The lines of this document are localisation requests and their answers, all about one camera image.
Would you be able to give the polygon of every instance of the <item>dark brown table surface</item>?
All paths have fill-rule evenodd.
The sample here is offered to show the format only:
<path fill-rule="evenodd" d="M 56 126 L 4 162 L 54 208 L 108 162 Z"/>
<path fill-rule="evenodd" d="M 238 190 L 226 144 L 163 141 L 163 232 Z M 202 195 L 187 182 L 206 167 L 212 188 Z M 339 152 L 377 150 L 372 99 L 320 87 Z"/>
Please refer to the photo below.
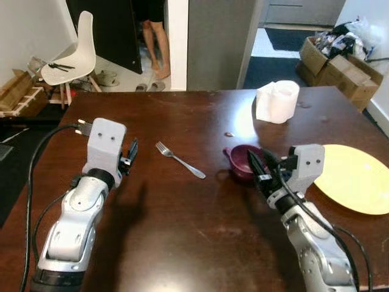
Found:
<path fill-rule="evenodd" d="M 283 156 L 291 145 L 344 144 L 389 165 L 389 140 L 333 87 L 301 88 L 303 106 L 299 103 L 295 116 L 282 125 L 253 121 L 254 97 L 254 90 L 244 90 L 92 93 L 74 100 L 61 124 L 104 117 L 127 126 L 125 148 L 133 137 L 139 140 L 132 173 L 105 204 L 83 291 L 304 291 L 279 214 L 252 186 L 231 177 L 222 149 L 260 143 Z M 162 156 L 157 141 L 201 169 L 206 179 Z M 71 130 L 49 142 L 35 171 L 33 222 L 81 171 L 86 144 L 86 137 Z M 389 215 L 348 210 L 315 185 L 307 197 L 365 245 L 374 286 L 389 285 Z M 25 203 L 23 192 L 1 231 L 1 291 L 19 287 Z M 59 215 L 58 204 L 45 217 L 40 249 Z M 363 258 L 347 242 L 366 285 Z"/>

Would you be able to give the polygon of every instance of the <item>robotic arm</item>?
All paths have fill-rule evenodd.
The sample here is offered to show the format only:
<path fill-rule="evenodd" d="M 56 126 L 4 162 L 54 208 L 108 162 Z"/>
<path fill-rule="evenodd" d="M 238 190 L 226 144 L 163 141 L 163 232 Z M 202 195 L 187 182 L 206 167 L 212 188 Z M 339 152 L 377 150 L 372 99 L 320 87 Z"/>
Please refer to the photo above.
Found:
<path fill-rule="evenodd" d="M 89 136 L 84 176 L 62 200 L 62 213 L 46 238 L 32 279 L 32 292 L 81 289 L 104 202 L 109 191 L 120 185 L 122 174 L 128 175 L 137 154 L 134 140 L 128 157 L 122 157 L 124 125 L 102 118 L 92 125 L 79 122 L 81 127 L 76 133 Z"/>
<path fill-rule="evenodd" d="M 314 221 L 290 196 L 277 179 L 277 165 L 284 167 L 284 177 L 290 189 L 324 224 L 330 223 L 312 202 L 304 200 L 306 189 L 323 171 L 325 149 L 321 145 L 291 147 L 289 156 L 278 161 L 264 151 L 261 157 L 249 152 L 250 166 L 257 186 L 272 209 L 278 209 L 287 236 L 298 255 L 298 262 L 308 292 L 357 291 L 350 262 L 335 238 Z"/>

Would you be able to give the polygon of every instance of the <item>fork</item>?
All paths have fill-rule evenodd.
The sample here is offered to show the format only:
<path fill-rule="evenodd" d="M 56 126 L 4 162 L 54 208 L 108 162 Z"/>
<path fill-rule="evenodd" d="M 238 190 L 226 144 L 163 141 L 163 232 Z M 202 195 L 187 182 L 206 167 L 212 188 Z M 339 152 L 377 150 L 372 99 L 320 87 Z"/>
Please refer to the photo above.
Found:
<path fill-rule="evenodd" d="M 194 168 L 193 166 L 187 164 L 185 161 L 182 161 L 181 159 L 179 159 L 176 155 L 173 154 L 173 152 L 168 147 L 164 146 L 164 144 L 162 144 L 161 142 L 158 142 L 156 144 L 156 147 L 161 152 L 162 155 L 164 155 L 166 157 L 173 157 L 175 160 L 177 160 L 183 166 L 185 166 L 187 169 L 189 169 L 189 171 L 191 171 L 198 178 L 201 178 L 201 179 L 205 178 L 205 174 L 203 174 L 200 170 Z"/>

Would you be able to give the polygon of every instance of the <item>white paper towel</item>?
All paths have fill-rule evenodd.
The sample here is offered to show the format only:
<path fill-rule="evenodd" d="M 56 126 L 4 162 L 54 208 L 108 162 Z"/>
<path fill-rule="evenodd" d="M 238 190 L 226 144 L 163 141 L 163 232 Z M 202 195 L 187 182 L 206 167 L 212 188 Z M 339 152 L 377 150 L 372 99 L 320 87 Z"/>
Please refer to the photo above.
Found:
<path fill-rule="evenodd" d="M 296 82 L 281 80 L 256 90 L 256 118 L 272 123 L 285 123 L 294 115 L 300 87 Z"/>

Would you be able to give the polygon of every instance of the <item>person's leg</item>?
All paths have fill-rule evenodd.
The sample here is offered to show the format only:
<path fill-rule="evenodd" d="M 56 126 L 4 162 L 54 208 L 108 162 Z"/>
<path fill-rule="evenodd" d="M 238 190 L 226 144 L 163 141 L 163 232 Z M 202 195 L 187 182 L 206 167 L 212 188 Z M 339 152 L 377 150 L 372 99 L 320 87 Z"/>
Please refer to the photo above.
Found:
<path fill-rule="evenodd" d="M 143 37 L 145 39 L 148 52 L 150 53 L 151 56 L 151 67 L 157 71 L 159 70 L 159 65 L 158 65 L 156 53 L 154 51 L 154 37 L 153 37 L 153 31 L 151 29 L 150 20 L 146 20 L 142 22 L 142 30 L 143 30 Z"/>
<path fill-rule="evenodd" d="M 162 25 L 162 22 L 155 23 L 150 21 L 151 27 L 156 33 L 158 45 L 160 52 L 162 54 L 162 70 L 157 71 L 156 77 L 158 79 L 166 78 L 170 75 L 170 52 L 169 52 L 169 42 L 166 35 L 166 31 Z"/>

